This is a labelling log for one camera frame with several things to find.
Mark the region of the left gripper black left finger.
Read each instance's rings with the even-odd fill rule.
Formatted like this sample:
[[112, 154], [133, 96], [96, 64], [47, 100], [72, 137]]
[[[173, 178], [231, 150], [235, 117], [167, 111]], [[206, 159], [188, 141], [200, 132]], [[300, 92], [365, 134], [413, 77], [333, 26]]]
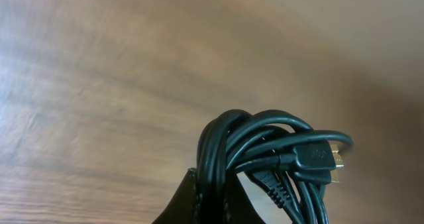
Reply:
[[198, 224], [197, 170], [189, 168], [170, 202], [152, 224]]

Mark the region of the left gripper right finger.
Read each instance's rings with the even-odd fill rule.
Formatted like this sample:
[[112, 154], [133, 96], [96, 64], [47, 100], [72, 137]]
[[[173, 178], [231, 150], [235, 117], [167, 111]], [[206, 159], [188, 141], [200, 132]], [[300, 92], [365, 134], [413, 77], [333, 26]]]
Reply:
[[228, 224], [265, 224], [236, 174], [228, 177]]

